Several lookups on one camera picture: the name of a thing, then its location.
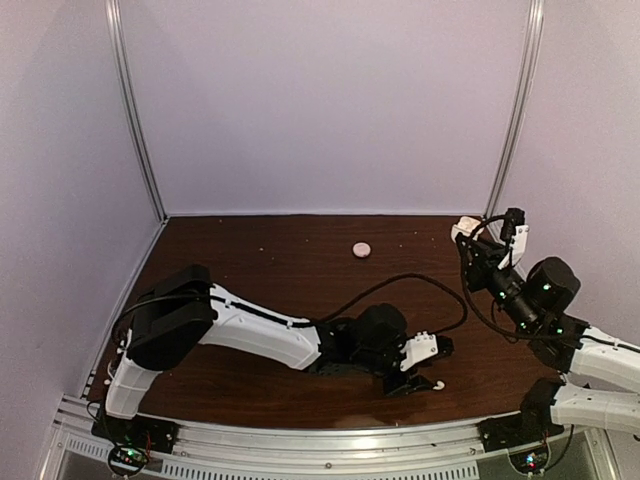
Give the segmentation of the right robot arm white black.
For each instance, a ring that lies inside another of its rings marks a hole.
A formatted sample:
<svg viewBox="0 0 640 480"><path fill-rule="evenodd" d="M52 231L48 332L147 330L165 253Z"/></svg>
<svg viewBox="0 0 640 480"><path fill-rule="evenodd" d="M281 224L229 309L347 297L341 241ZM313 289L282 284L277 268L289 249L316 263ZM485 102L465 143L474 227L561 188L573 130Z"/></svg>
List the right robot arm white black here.
<svg viewBox="0 0 640 480"><path fill-rule="evenodd" d="M558 257L538 262L527 277L510 265L501 245L453 231L464 293L487 291L509 317L509 336L561 376L603 380L613 390L576 386L563 377L540 379L527 392L512 430L530 442L566 425L639 432L639 348L567 314L581 283Z"/></svg>

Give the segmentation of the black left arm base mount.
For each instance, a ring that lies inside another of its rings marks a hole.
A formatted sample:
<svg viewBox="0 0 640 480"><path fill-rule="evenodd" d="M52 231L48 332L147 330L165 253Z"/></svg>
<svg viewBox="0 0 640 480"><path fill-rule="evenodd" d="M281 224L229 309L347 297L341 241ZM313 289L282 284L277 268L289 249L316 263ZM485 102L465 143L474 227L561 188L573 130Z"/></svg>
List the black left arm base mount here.
<svg viewBox="0 0 640 480"><path fill-rule="evenodd" d="M142 415L126 420L100 412L93 422L91 434L120 445L170 454L178 430L178 424L173 421Z"/></svg>

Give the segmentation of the white earbud case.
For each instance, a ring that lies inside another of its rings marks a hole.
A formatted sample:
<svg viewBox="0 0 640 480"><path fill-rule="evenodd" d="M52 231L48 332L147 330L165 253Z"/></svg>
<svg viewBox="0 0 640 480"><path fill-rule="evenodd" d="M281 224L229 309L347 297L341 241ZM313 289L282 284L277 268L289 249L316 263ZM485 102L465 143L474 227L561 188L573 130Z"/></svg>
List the white earbud case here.
<svg viewBox="0 0 640 480"><path fill-rule="evenodd" d="M473 240L477 240L483 233L484 228L481 227L481 221L470 216L461 216L458 221L451 227L450 237L453 242L459 235Z"/></svg>

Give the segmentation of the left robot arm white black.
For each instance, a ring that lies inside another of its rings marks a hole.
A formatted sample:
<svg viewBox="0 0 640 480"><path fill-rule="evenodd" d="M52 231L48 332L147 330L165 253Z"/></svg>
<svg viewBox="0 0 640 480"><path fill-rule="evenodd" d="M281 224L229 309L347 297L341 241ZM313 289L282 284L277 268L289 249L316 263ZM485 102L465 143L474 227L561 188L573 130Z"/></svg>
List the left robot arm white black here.
<svg viewBox="0 0 640 480"><path fill-rule="evenodd" d="M109 373L103 420L123 444L137 442L144 424L139 406L155 379L178 366L198 345L257 355L293 370L330 376L362 371L379 378L387 396L443 388L418 371L440 353L429 332L407 334L402 313L390 304L367 308L355 318L313 321L244 300L192 265L156 284L115 324L117 362Z"/></svg>

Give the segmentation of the pink earbud case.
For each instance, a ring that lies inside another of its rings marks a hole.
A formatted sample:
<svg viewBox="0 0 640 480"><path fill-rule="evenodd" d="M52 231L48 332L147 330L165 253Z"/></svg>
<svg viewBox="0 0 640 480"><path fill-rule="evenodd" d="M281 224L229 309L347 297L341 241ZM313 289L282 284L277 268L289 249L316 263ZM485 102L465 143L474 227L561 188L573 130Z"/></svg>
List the pink earbud case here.
<svg viewBox="0 0 640 480"><path fill-rule="evenodd" d="M352 245L352 254L355 258L366 259L372 253L372 247L367 242L356 242Z"/></svg>

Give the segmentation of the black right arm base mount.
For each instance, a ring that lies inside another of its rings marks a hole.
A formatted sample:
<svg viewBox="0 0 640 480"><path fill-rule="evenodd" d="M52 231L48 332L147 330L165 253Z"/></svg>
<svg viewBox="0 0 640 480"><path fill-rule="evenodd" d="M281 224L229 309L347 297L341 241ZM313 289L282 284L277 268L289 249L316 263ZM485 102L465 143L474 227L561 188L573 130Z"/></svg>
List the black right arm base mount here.
<svg viewBox="0 0 640 480"><path fill-rule="evenodd" d="M477 424L485 452L513 449L531 443L543 443L549 437L560 435L564 427L534 416L516 413L503 417L490 417Z"/></svg>

